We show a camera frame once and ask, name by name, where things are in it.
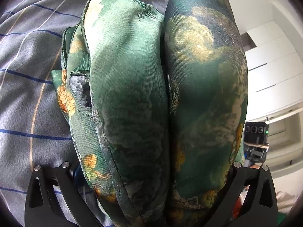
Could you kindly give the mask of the green floral padded jacket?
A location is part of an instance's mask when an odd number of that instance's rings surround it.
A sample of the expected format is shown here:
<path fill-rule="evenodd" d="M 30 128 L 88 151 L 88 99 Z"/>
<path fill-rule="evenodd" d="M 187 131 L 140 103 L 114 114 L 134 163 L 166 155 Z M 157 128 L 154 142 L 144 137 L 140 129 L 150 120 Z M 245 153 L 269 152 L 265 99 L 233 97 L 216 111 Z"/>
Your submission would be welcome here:
<path fill-rule="evenodd" d="M 114 226 L 193 226 L 235 161 L 248 68 L 229 0 L 89 0 L 63 34 L 56 96 Z"/>

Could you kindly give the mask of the white wardrobe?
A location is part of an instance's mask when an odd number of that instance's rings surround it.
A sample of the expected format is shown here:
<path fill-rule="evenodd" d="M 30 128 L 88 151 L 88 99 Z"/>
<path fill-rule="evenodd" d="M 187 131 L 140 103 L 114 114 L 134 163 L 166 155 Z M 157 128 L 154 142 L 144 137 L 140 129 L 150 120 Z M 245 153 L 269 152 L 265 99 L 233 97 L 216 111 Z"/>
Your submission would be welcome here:
<path fill-rule="evenodd" d="M 279 2 L 273 19 L 247 31 L 248 121 L 269 125 L 265 164 L 273 178 L 302 169 L 302 23 Z"/>

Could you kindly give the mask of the blue grey checked bedsheet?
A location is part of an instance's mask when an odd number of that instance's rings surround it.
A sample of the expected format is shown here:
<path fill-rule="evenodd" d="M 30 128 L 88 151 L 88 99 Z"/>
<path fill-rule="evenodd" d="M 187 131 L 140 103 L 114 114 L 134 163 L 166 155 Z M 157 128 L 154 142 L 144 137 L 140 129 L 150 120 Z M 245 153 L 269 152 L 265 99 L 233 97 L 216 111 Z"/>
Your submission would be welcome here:
<path fill-rule="evenodd" d="M 9 0 L 1 16 L 1 198 L 24 223 L 36 165 L 76 158 L 51 71 L 61 67 L 62 35 L 88 0 Z M 141 0 L 164 12 L 168 0 Z"/>

